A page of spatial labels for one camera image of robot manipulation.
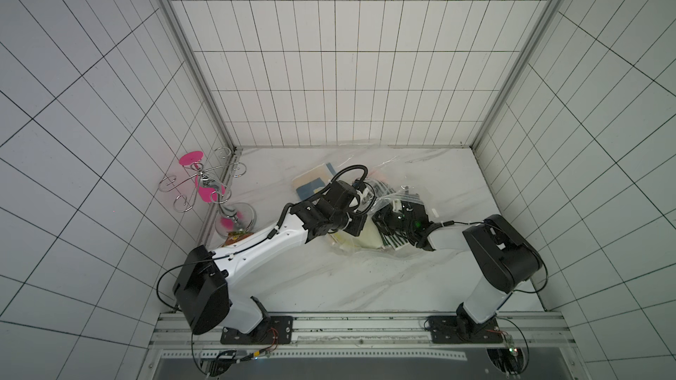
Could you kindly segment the clear plastic vacuum bag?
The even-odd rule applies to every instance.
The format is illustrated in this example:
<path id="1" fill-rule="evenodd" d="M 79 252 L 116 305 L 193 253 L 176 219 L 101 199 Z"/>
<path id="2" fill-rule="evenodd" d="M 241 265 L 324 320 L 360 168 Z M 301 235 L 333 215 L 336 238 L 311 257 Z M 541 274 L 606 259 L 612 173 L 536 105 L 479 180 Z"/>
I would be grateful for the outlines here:
<path id="1" fill-rule="evenodd" d="M 371 232 L 375 232 L 377 249 L 396 250 L 409 245 L 432 252 L 431 234 L 457 222 L 431 221 L 417 192 L 371 176 L 369 167 L 357 163 L 357 159 L 372 151 L 372 147 L 329 149 L 327 162 L 320 168 L 330 179 L 324 181 L 313 175 L 302 186 L 300 201 L 284 206 L 267 238 L 289 236 L 290 223 L 299 221 L 303 244 L 342 232 L 348 236 L 348 245 L 365 248 Z"/>

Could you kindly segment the blue and beige towel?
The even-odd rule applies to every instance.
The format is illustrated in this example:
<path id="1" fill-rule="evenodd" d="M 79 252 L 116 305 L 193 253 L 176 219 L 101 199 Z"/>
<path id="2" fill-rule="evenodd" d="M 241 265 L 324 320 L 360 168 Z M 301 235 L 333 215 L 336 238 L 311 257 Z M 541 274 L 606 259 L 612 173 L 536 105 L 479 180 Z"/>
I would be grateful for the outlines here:
<path id="1" fill-rule="evenodd" d="M 301 201 L 318 193 L 336 175 L 336 170 L 331 163 L 317 165 L 292 180 L 292 189 Z"/>

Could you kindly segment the pale yellow towel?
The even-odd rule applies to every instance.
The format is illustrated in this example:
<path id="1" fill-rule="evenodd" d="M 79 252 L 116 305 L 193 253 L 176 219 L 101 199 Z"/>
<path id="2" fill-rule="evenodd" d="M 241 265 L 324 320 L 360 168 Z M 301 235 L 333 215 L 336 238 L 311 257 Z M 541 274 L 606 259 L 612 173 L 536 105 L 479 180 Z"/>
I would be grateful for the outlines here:
<path id="1" fill-rule="evenodd" d="M 367 218 L 364 228 L 357 237 L 354 237 L 343 230 L 331 234 L 334 243 L 344 252 L 353 253 L 363 250 L 378 250 L 383 247 L 383 240 L 380 237 L 378 228 L 371 218 Z"/>

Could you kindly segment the green white striped towel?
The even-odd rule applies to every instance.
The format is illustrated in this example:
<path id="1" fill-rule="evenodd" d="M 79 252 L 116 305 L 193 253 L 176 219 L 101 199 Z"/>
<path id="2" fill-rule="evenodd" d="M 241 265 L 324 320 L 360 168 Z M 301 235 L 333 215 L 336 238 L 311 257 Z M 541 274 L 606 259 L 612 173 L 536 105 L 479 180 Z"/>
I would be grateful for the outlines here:
<path id="1" fill-rule="evenodd" d="M 394 188 L 378 179 L 368 179 L 366 184 L 371 189 L 370 197 L 373 202 L 373 205 L 368 212 L 371 218 L 376 211 L 394 201 L 417 202 L 423 204 L 420 200 L 420 196 L 418 194 L 412 194 L 408 186 L 398 186 L 397 188 Z"/>

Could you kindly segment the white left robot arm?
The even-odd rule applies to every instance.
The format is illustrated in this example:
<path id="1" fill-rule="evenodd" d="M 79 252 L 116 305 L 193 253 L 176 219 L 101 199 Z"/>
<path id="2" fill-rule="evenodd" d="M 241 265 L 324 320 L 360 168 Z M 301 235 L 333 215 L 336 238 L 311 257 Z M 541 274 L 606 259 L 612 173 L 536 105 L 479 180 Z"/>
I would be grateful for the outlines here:
<path id="1" fill-rule="evenodd" d="M 363 180 L 333 180 L 309 199 L 288 203 L 271 227 L 216 251 L 192 250 L 173 286 L 179 309 L 195 335 L 216 327 L 242 334 L 269 328 L 269 315 L 256 297 L 246 297 L 239 284 L 279 255 L 331 232 L 357 237 L 375 202 L 373 188 Z"/>

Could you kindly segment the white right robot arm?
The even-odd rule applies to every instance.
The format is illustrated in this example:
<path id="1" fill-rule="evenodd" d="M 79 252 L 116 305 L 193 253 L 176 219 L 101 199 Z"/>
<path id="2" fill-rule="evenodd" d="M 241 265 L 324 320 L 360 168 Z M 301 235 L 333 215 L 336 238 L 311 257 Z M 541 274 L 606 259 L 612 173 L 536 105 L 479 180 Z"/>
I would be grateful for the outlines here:
<path id="1" fill-rule="evenodd" d="M 494 321 L 498 310 L 519 285 L 547 269 L 539 253 L 500 215 L 479 222 L 433 222 L 424 205 L 395 201 L 371 217 L 381 237 L 398 239 L 427 252 L 440 249 L 469 251 L 482 278 L 459 305 L 459 330 L 473 334 Z"/>

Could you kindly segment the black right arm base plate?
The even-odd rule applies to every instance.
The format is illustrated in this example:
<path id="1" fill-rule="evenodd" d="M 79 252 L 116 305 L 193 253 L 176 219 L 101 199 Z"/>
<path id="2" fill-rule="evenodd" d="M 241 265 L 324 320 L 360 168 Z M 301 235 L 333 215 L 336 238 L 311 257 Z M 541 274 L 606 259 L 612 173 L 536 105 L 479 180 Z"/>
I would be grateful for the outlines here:
<path id="1" fill-rule="evenodd" d="M 431 341 L 434 344 L 493 345 L 503 343 L 503 334 L 500 332 L 496 318 L 477 324 L 466 316 L 429 316 L 424 322 L 424 329 L 431 334 Z"/>

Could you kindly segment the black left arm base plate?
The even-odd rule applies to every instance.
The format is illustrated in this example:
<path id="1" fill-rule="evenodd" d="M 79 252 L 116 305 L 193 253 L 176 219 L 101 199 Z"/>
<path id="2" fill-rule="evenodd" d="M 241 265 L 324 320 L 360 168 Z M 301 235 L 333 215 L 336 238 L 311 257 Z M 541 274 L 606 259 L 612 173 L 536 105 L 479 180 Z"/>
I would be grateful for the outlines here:
<path id="1" fill-rule="evenodd" d="M 221 324 L 222 345 L 288 345 L 292 342 L 294 318 L 271 315 L 256 297 L 235 301 Z"/>

